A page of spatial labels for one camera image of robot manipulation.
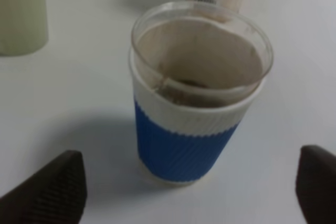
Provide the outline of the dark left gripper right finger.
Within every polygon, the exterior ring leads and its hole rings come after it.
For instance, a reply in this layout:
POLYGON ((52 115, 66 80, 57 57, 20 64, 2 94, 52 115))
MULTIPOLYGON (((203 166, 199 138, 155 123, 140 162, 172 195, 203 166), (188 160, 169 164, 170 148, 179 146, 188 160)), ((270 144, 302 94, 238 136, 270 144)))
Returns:
POLYGON ((317 145, 300 150, 296 195, 307 223, 335 223, 335 155, 317 145))

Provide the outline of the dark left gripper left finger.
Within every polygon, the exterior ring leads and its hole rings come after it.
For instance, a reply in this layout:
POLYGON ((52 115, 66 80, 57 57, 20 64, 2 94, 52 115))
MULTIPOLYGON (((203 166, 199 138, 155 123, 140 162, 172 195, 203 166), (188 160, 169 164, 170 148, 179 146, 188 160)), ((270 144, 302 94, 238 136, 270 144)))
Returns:
POLYGON ((65 151, 1 197, 1 223, 79 223, 86 200, 83 155, 65 151))

